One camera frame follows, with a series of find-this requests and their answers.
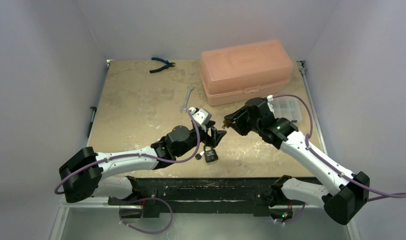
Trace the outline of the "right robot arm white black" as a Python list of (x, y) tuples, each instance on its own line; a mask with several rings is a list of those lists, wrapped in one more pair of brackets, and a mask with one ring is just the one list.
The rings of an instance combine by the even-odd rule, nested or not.
[(368, 202), (370, 178), (332, 160), (290, 120), (275, 117), (271, 102), (270, 96), (252, 98), (239, 110), (224, 116), (223, 124), (241, 136), (258, 134), (264, 142), (297, 160), (319, 183), (283, 175), (271, 185), (269, 206), (300, 201), (324, 209), (336, 223), (347, 225)]

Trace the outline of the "brass padlock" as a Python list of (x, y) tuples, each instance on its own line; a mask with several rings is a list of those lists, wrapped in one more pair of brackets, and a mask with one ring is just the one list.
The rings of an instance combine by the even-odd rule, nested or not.
[(230, 124), (228, 122), (224, 122), (222, 125), (222, 129), (228, 129), (230, 127)]

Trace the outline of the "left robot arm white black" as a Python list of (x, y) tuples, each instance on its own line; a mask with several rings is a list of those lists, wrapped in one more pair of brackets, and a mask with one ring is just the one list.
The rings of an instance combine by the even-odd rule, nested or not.
[(191, 160), (201, 144), (216, 148), (227, 134), (218, 130), (214, 121), (208, 129), (197, 123), (192, 129), (178, 125), (160, 140), (137, 150), (104, 153), (91, 146), (83, 147), (59, 169), (60, 182), (54, 189), (56, 195), (64, 195), (68, 203), (77, 203), (98, 195), (117, 198), (129, 205), (137, 203), (140, 191), (132, 177), (117, 180), (116, 175), (141, 170), (158, 170), (181, 163), (179, 157), (193, 150), (186, 161)]

